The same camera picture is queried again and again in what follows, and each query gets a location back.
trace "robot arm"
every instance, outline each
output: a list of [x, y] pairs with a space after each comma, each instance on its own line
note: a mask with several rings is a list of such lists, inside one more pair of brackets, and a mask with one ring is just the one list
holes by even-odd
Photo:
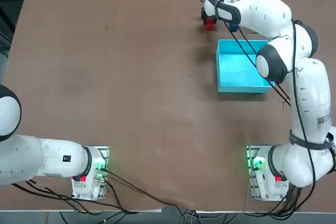
[[[283, 191], [279, 193], [281, 190], [277, 189], [279, 183], [276, 185], [276, 176], [283, 182], [289, 181], [297, 187], [304, 187], [313, 182], [306, 144], [300, 144], [304, 142], [304, 137], [294, 103], [293, 74], [296, 75], [298, 107], [311, 149], [316, 180], [324, 176], [333, 167], [334, 157], [328, 148], [321, 146], [333, 129], [327, 72], [321, 61], [311, 58], [318, 47], [315, 32], [307, 25], [296, 23], [294, 43], [291, 10], [280, 0], [239, 0], [234, 3], [227, 0], [205, 0], [204, 9], [208, 16], [247, 27], [270, 39], [270, 42], [257, 52], [257, 70], [269, 81], [287, 81], [289, 84], [292, 102], [290, 143], [260, 149], [258, 156], [265, 160], [261, 174], [266, 177], [266, 182], [262, 177], [260, 180], [264, 188], [260, 193], [262, 199], [274, 200], [276, 197], [269, 195], [283, 194]], [[292, 68], [294, 44], [295, 69]]]
[[16, 135], [21, 116], [18, 97], [0, 84], [0, 185], [34, 176], [72, 177], [76, 198], [102, 198], [104, 180], [97, 167], [107, 168], [107, 162], [101, 152], [72, 141]]

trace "black cable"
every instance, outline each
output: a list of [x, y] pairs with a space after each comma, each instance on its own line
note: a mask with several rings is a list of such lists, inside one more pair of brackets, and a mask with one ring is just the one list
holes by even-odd
[[120, 222], [126, 215], [121, 216], [114, 224], [117, 224], [118, 222]]
[[180, 212], [181, 216], [183, 216], [182, 212], [180, 211], [180, 209], [178, 208], [178, 206], [177, 206], [176, 204], [173, 204], [173, 203], [167, 202], [167, 201], [165, 201], [165, 200], [161, 200], [161, 199], [156, 198], [155, 196], [153, 196], [153, 195], [147, 193], [145, 190], [140, 189], [139, 187], [133, 185], [132, 183], [128, 182], [127, 180], [123, 179], [123, 178], [120, 177], [119, 175], [117, 175], [117, 174], [115, 174], [115, 173], [113, 173], [113, 172], [111, 172], [111, 171], [109, 171], [109, 170], [107, 170], [107, 169], [104, 169], [104, 168], [103, 168], [103, 169], [100, 169], [100, 170], [103, 171], [103, 172], [107, 172], [107, 173], [111, 174], [112, 176], [114, 176], [114, 177], [120, 179], [121, 181], [123, 181], [123, 182], [126, 183], [127, 185], [133, 187], [133, 188], [136, 189], [137, 191], [139, 191], [139, 192], [145, 194], [146, 196], [150, 197], [151, 199], [156, 200], [157, 202], [159, 202], [159, 203], [161, 203], [161, 204], [176, 207], [177, 210]]
[[297, 109], [297, 113], [298, 113], [298, 118], [300, 121], [300, 125], [301, 125], [301, 129], [302, 129], [302, 133], [303, 133], [303, 137], [305, 139], [306, 142], [306, 148], [308, 151], [308, 156], [309, 156], [309, 160], [310, 160], [310, 164], [311, 164], [311, 169], [312, 169], [312, 173], [313, 173], [313, 185], [310, 189], [310, 192], [308, 193], [308, 195], [306, 196], [306, 198], [295, 208], [295, 211], [298, 210], [312, 195], [314, 189], [315, 189], [315, 184], [316, 184], [316, 174], [315, 174], [315, 167], [314, 167], [314, 162], [313, 159], [311, 157], [311, 152], [310, 149], [308, 148], [308, 139], [306, 136], [306, 132], [305, 132], [305, 127], [303, 125], [303, 121], [302, 121], [302, 117], [301, 117], [301, 113], [300, 113], [300, 109], [299, 109], [299, 102], [298, 102], [298, 97], [297, 97], [297, 89], [296, 89], [296, 74], [295, 74], [295, 56], [296, 56], [296, 28], [295, 28], [295, 23], [299, 22], [292, 20], [292, 25], [293, 25], [293, 64], [292, 64], [292, 70], [293, 70], [293, 91], [294, 91], [294, 99], [295, 99], [295, 105], [296, 105], [296, 109]]
[[[36, 183], [35, 181], [33, 181], [33, 180], [30, 180], [30, 182], [32, 182], [32, 183], [34, 183], [34, 184], [37, 185], [37, 183]], [[51, 194], [51, 195], [54, 195], [54, 196], [59, 197], [60, 199], [64, 200], [69, 206], [71, 206], [74, 210], [76, 210], [77, 212], [79, 212], [79, 213], [81, 213], [81, 214], [89, 214], [89, 215], [100, 215], [100, 214], [101, 214], [100, 212], [99, 212], [99, 213], [93, 213], [93, 212], [90, 212], [90, 211], [87, 210], [87, 209], [86, 209], [80, 202], [77, 202], [76, 199], [72, 199], [72, 198], [70, 198], [70, 197], [68, 197], [68, 196], [66, 196], [66, 195], [57, 194], [57, 193], [55, 193], [54, 191], [52, 191], [52, 190], [51, 190], [50, 188], [48, 188], [48, 187], [45, 187], [48, 191], [46, 191], [46, 190], [42, 190], [42, 189], [40, 189], [40, 188], [35, 187], [35, 186], [32, 185], [30, 182], [26, 181], [26, 184], [28, 184], [28, 185], [29, 185], [30, 187], [32, 187], [33, 189], [35, 189], [35, 190], [37, 190], [37, 191], [40, 191], [41, 193]], [[79, 210], [78, 208], [76, 208], [73, 204], [71, 204], [71, 203], [68, 202], [68, 201], [73, 201], [73, 202], [79, 204], [79, 205], [83, 208], [84, 212], [81, 211], [81, 210]]]
[[225, 215], [225, 217], [224, 217], [223, 224], [225, 224], [225, 221], [226, 221], [227, 215], [228, 215], [228, 214], [226, 214], [226, 215]]
[[[63, 200], [63, 199], [60, 199], [59, 197], [53, 197], [53, 196], [48, 196], [48, 195], [44, 195], [44, 194], [39, 194], [39, 193], [36, 193], [34, 191], [31, 191], [31, 190], [28, 190], [27, 188], [24, 188], [18, 184], [12, 184], [13, 186], [15, 186], [16, 188], [22, 190], [22, 191], [25, 191], [26, 193], [29, 193], [29, 194], [32, 194], [32, 195], [35, 195], [35, 196], [41, 196], [41, 197], [44, 197], [44, 198], [48, 198], [48, 199], [55, 199], [55, 200]], [[114, 207], [114, 208], [117, 208], [119, 209], [118, 206], [115, 206], [115, 205], [112, 205], [112, 204], [108, 204], [108, 203], [103, 203], [103, 202], [99, 202], [99, 201], [94, 201], [94, 200], [86, 200], [86, 199], [72, 199], [72, 200], [75, 200], [75, 201], [84, 201], [84, 202], [91, 202], [91, 203], [94, 203], [94, 204], [97, 204], [97, 205], [102, 205], [102, 206], [108, 206], [108, 207]]]
[[122, 213], [122, 212], [117, 212], [116, 214], [114, 214], [114, 215], [112, 215], [112, 216], [110, 216], [110, 217], [108, 217], [108, 218], [106, 218], [106, 219], [104, 219], [104, 220], [98, 222], [97, 224], [105, 223], [107, 220], [109, 220], [109, 219], [113, 218], [114, 216], [117, 216], [117, 215], [119, 215], [119, 214], [121, 214], [121, 213]]
[[225, 224], [230, 224], [232, 221], [234, 221], [234, 219], [236, 219], [237, 218], [237, 216], [238, 216], [239, 214], [236, 214], [236, 216], [234, 216], [231, 220], [229, 220], [227, 223], [225, 223]]
[[[249, 44], [250, 48], [252, 48], [252, 51], [254, 52], [254, 54], [257, 55], [257, 52], [255, 51], [254, 47], [251, 45], [250, 41], [245, 37], [243, 31], [241, 30], [241, 28], [239, 26], [238, 26], [238, 29], [239, 29], [241, 35], [243, 36], [243, 38]], [[287, 99], [290, 101], [289, 95], [287, 95], [287, 93], [285, 92], [285, 90], [283, 90], [283, 88], [279, 84], [276, 83], [276, 85], [284, 93], [284, 95], [287, 97]]]
[[112, 190], [112, 192], [113, 192], [113, 194], [114, 194], [115, 200], [116, 200], [116, 202], [117, 202], [119, 208], [121, 209], [121, 211], [122, 211], [124, 214], [126, 214], [126, 215], [134, 215], [134, 214], [137, 214], [137, 213], [138, 213], [138, 212], [131, 212], [131, 211], [128, 211], [128, 210], [124, 209], [124, 208], [121, 206], [120, 200], [119, 200], [119, 198], [118, 198], [118, 195], [117, 195], [117, 192], [116, 192], [114, 186], [113, 186], [109, 181], [107, 181], [107, 180], [105, 180], [105, 183], [111, 188], [111, 190]]
[[59, 212], [60, 214], [61, 214], [61, 217], [62, 217], [62, 220], [64, 221], [64, 223], [65, 224], [69, 224], [66, 220], [65, 220], [65, 218], [64, 218], [64, 216], [63, 216], [63, 214], [62, 214], [62, 212]]
[[[236, 36], [233, 34], [233, 32], [229, 29], [229, 27], [227, 26], [227, 24], [224, 22], [224, 25], [226, 26], [226, 28], [228, 29], [228, 31], [231, 33], [232, 37], [235, 39], [235, 41], [238, 43], [239, 47], [241, 48], [241, 50], [244, 52], [244, 54], [247, 56], [247, 58], [249, 59], [249, 61], [253, 64], [253, 66], [255, 66], [255, 68], [257, 68], [256, 64], [251, 60], [251, 58], [248, 56], [247, 52], [244, 50], [244, 48], [242, 47], [242, 45], [239, 43], [238, 39], [236, 38]], [[277, 89], [276, 87], [274, 87], [274, 85], [266, 80], [268, 82], [268, 84], [278, 93], [279, 96], [281, 96], [281, 98], [283, 98], [283, 100], [290, 106], [290, 103], [287, 101], [287, 99], [284, 97], [284, 95], [282, 95]]]

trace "wooden tabletop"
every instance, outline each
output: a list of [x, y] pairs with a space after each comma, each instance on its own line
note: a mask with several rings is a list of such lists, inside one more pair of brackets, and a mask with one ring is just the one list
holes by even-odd
[[[336, 0], [282, 1], [317, 32], [315, 56], [335, 98]], [[159, 198], [189, 209], [242, 211], [246, 145], [287, 143], [291, 113], [273, 90], [218, 95], [217, 41], [231, 37], [220, 23], [205, 32], [201, 7], [200, 0], [25, 0], [4, 81], [23, 106], [18, 132], [109, 145], [110, 168]], [[336, 212], [335, 178], [318, 181], [301, 210]], [[41, 181], [71, 193], [69, 180]], [[112, 182], [125, 208], [162, 206]], [[68, 209], [12, 186], [0, 193], [11, 198], [0, 209]], [[112, 193], [105, 202], [115, 204]], [[273, 205], [249, 200], [247, 209]]]

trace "green led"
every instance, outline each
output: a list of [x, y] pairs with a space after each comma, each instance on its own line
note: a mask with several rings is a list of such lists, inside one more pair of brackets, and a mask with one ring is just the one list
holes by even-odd
[[256, 169], [262, 169], [265, 159], [263, 157], [255, 157], [253, 160], [253, 166]]

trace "blue tray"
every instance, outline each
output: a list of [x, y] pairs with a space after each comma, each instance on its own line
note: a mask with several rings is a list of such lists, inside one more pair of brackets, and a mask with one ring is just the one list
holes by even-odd
[[[256, 55], [245, 40], [238, 40], [251, 60], [256, 62]], [[266, 40], [249, 40], [256, 51], [259, 51]], [[216, 51], [217, 86], [222, 93], [265, 93], [271, 88], [260, 76], [238, 43], [233, 39], [218, 41]]]

